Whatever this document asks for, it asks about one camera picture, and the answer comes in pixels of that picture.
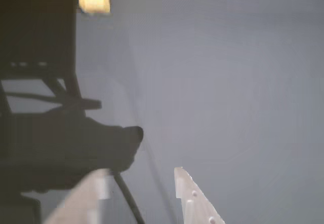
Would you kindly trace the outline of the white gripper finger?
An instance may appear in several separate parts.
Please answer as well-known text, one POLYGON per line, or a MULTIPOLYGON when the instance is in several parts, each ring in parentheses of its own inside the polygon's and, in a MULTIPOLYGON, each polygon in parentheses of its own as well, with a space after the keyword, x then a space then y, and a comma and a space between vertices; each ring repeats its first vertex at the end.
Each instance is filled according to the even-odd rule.
POLYGON ((184 224, 225 224, 183 167, 174 168, 174 179, 176 198, 181 200, 184 224))
POLYGON ((54 209, 44 223, 103 223, 102 201, 110 198, 108 169, 87 174, 54 209))

